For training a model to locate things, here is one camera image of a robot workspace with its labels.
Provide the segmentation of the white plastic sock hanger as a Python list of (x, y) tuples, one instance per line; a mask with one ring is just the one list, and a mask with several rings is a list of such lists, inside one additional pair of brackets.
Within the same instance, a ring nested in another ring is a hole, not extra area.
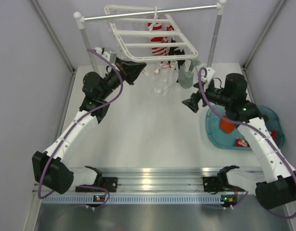
[[(136, 12), (152, 11), (152, 15), (127, 16), (126, 18), (114, 19), (108, 22), (120, 51), (130, 61), (141, 63), (160, 63), (164, 61), (178, 61), (181, 59), (191, 60), (198, 57), (198, 51), (182, 33), (173, 18), (169, 14), (157, 14), (154, 8), (130, 7), (121, 5), (107, 5), (104, 7), (106, 15), (128, 14)], [(162, 23), (162, 31), (150, 32), (148, 23)], [(167, 26), (173, 26), (174, 31), (166, 31)], [(152, 37), (172, 36), (175, 42), (154, 43)], [(184, 49), (185, 55), (153, 56), (152, 47), (176, 47)]]

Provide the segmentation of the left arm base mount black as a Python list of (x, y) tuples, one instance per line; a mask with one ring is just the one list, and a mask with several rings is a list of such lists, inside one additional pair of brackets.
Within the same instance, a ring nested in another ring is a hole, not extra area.
[(118, 178), (117, 177), (103, 177), (101, 181), (101, 188), (106, 189), (110, 193), (117, 192)]

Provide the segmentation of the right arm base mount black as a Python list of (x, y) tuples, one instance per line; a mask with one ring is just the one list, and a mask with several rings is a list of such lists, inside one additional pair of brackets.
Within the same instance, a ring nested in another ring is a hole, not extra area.
[(202, 180), (203, 180), (204, 192), (215, 195), (217, 193), (224, 191), (217, 177), (215, 176), (203, 177)]

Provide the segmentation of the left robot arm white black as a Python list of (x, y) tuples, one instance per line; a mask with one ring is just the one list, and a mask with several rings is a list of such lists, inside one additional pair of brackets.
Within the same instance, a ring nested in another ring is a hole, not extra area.
[(103, 180), (97, 168), (85, 166), (70, 170), (67, 163), (86, 136), (106, 116), (110, 106), (106, 99), (124, 83), (133, 85), (146, 66), (146, 63), (116, 58), (104, 77), (95, 71), (84, 75), (82, 91), (85, 97), (75, 118), (51, 146), (32, 156), (34, 177), (40, 185), (59, 194), (81, 185), (92, 191), (101, 189)]

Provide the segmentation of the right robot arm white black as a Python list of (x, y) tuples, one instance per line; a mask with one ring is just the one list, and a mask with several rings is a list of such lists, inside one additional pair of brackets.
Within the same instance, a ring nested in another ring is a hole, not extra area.
[(247, 81), (242, 74), (230, 73), (223, 88), (216, 88), (206, 68), (198, 72), (198, 92), (183, 104), (193, 112), (199, 101), (216, 115), (215, 104), (225, 108), (225, 121), (235, 125), (258, 160), (262, 175), (238, 166), (224, 167), (218, 172), (218, 184), (224, 191), (238, 187), (254, 195), (267, 210), (296, 201), (296, 169), (288, 163), (266, 128), (263, 114), (247, 100)]

